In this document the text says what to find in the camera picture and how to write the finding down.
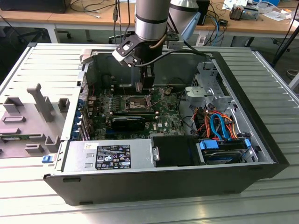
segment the power supply label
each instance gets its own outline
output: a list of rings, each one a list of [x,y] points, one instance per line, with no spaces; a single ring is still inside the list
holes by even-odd
[[[131,168],[130,145],[98,146],[96,169],[127,169]]]

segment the circuit board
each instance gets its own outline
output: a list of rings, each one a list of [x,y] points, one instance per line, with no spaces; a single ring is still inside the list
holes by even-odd
[[[155,89],[148,95],[115,95],[111,90],[104,90],[95,100],[95,116],[90,116],[93,126],[91,140],[148,139],[151,134],[185,134],[177,111],[177,94],[169,92],[166,87]],[[122,116],[125,112],[134,111],[134,117],[140,112],[148,118],[144,129],[115,132],[111,127],[111,117],[115,111]]]

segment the aluminum profile table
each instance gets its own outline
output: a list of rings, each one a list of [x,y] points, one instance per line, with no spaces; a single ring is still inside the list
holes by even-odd
[[[81,50],[99,46],[111,49],[114,45],[37,44],[27,47],[0,87],[0,103],[6,96],[20,94],[22,100],[33,100],[25,94],[25,82],[30,80],[42,81],[47,86],[42,93],[52,101],[72,95],[81,70]],[[257,52],[246,48],[199,50],[221,52],[290,167],[272,179],[258,181],[241,194],[69,206],[43,181],[43,174],[53,169],[53,165],[43,165],[41,157],[0,159],[0,222],[298,223],[298,98]]]

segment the blue cable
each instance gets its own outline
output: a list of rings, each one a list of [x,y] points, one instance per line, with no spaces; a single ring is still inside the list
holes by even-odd
[[[216,116],[217,116],[217,117],[219,118],[219,120],[220,120],[224,138],[229,139],[228,132],[227,132],[226,129],[225,129],[225,123],[224,123],[224,120],[223,120],[223,118],[222,118],[222,116],[221,116],[220,114],[215,113],[215,114],[213,114],[213,115],[211,116],[210,124],[211,124],[212,132],[219,138],[219,140],[222,140],[222,137],[216,132],[216,130],[215,130],[215,128],[214,128],[214,118],[215,118]]]
[[[214,17],[212,17],[212,19],[214,20],[214,22],[215,22],[215,24],[216,24],[216,29],[217,29],[217,32],[216,32],[216,38],[215,38],[214,43],[212,44],[212,46],[214,46],[214,45],[216,44],[216,42],[217,42],[217,38],[218,38],[219,25],[218,25],[218,23],[217,23],[217,20],[216,20]]]

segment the paper on desk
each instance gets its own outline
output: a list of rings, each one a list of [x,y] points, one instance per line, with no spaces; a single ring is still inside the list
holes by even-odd
[[[285,19],[285,16],[282,13],[272,11],[266,14],[263,14],[264,16],[267,16],[270,19],[276,20],[276,21],[282,21]]]
[[[231,10],[234,4],[236,6],[247,6],[248,0],[224,0],[222,9]]]

